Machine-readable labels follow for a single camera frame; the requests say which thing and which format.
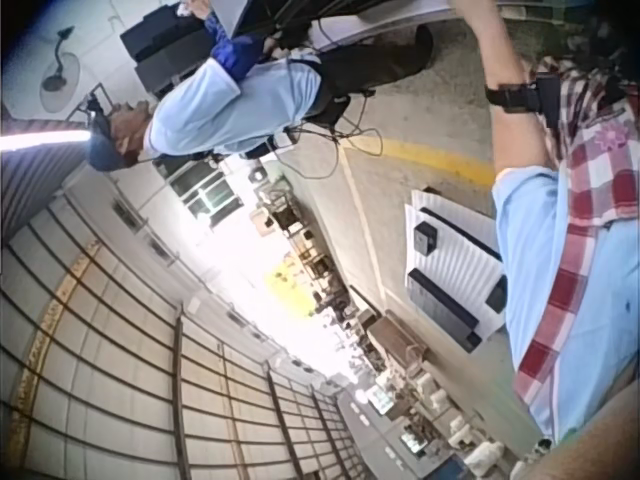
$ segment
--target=red plaid shirt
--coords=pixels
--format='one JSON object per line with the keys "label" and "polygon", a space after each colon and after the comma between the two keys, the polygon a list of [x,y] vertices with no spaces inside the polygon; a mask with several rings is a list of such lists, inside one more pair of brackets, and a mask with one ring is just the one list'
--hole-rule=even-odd
{"label": "red plaid shirt", "polygon": [[640,190],[637,85],[607,105],[606,74],[585,74],[567,61],[546,67],[562,80],[560,125],[549,146],[556,159],[566,159],[569,225],[547,306],[516,373],[516,393],[529,406],[571,333],[598,230],[638,218]]}

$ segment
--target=light blue shirt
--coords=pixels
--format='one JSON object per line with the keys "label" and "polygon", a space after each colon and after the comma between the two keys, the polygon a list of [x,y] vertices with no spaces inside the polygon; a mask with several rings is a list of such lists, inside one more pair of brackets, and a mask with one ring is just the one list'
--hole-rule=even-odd
{"label": "light blue shirt", "polygon": [[[568,223],[567,176],[514,169],[493,187],[500,253],[508,279],[506,325],[514,368],[547,304]],[[597,238],[587,288],[550,381],[531,405],[542,432],[559,442],[601,407],[615,378],[638,353],[638,221],[614,222]]]}
{"label": "light blue shirt", "polygon": [[319,88],[311,67],[286,59],[256,65],[238,84],[210,58],[162,99],[148,141],[167,155],[246,152],[299,123]]}

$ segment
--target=concrete floor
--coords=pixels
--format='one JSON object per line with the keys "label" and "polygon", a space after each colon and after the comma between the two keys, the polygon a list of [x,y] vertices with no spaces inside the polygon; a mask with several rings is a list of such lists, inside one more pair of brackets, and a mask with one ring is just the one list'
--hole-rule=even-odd
{"label": "concrete floor", "polygon": [[[510,29],[517,48],[529,58],[556,36],[544,24],[518,23]],[[284,171],[318,219],[345,283],[421,335],[432,350],[428,368],[436,380],[468,414],[477,414],[494,438],[522,455],[540,432],[512,392],[506,332],[468,355],[405,293],[403,212],[412,189],[429,185],[467,207],[494,214],[490,118],[475,39],[458,21],[433,24],[432,30],[437,45],[432,67],[378,89],[368,102],[362,126],[380,130],[386,140],[381,157],[345,147],[335,174],[326,180]],[[360,102],[353,102],[349,118],[357,118]],[[375,143],[366,146],[376,148]],[[283,155],[307,176],[327,174],[335,158],[330,142],[311,135]]]}

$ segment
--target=black wristband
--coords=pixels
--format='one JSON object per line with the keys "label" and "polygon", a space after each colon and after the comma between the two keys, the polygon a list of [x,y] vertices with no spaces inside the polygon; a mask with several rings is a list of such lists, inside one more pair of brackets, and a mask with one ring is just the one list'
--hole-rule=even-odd
{"label": "black wristband", "polygon": [[485,95],[491,105],[502,107],[507,113],[541,113],[538,86],[534,83],[500,85],[498,90],[485,86]]}

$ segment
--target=yellow line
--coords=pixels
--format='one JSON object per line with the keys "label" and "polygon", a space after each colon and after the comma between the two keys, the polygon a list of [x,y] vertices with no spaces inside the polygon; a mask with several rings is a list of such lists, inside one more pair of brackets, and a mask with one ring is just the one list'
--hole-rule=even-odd
{"label": "yellow line", "polygon": [[[354,137],[351,144],[341,142],[344,148],[353,149],[354,146],[368,152],[379,150],[380,143],[374,137]],[[457,153],[438,150],[427,145],[399,142],[384,139],[383,155],[419,163],[443,172],[456,175],[480,187],[491,188],[495,179],[493,165],[476,158],[459,155]]]}

